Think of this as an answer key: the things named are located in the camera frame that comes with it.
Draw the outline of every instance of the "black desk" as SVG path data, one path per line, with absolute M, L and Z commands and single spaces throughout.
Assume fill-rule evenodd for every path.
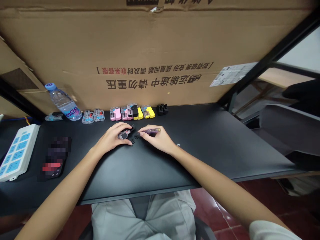
M 115 123 L 108 119 L 109 113 L 106 118 L 103 122 L 87 125 L 69 120 L 44 122 L 27 172 L 13 182 L 0 183 L 0 215 L 39 207 Z M 164 126 L 181 148 L 234 181 L 301 172 L 217 104 L 170 107 L 168 115 L 129 123 L 134 123 L 137 129 L 147 124 Z M 25 125 L 25 121 L 1 123 L 1 156 L 8 150 L 18 128 Z M 70 136 L 71 153 L 60 177 L 38 182 L 37 174 L 54 136 Z M 119 146 L 100 160 L 79 203 L 91 204 L 197 187 L 199 184 L 177 161 L 140 138 L 132 147 Z

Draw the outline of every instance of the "bottle cap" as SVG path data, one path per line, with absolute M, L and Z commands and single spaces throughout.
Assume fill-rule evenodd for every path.
M 44 86 L 48 91 L 55 90 L 57 86 L 54 83 L 48 83 Z

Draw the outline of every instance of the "tiled floor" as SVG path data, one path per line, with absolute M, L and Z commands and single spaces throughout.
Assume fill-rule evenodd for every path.
M 320 208 L 320 195 L 288 196 L 272 179 L 259 179 L 238 183 L 267 206 L 303 240 L 319 239 L 320 222 L 311 214 Z M 214 231 L 217 240 L 249 240 L 248 232 L 203 188 L 191 190 L 196 203 L 195 216 Z M 90 222 L 91 206 L 77 206 L 58 236 L 58 240 L 78 239 Z

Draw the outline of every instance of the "bottle label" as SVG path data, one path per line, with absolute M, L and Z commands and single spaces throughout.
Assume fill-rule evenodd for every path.
M 66 117 L 68 118 L 73 118 L 74 116 L 78 116 L 79 113 L 80 113 L 80 109 L 77 106 L 75 106 L 70 111 L 63 112 L 63 114 L 66 115 Z

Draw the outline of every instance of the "pixelated phone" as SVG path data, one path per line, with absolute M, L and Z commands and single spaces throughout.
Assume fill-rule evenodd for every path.
M 51 179 L 60 176 L 71 150 L 70 137 L 55 137 L 42 164 L 42 176 Z

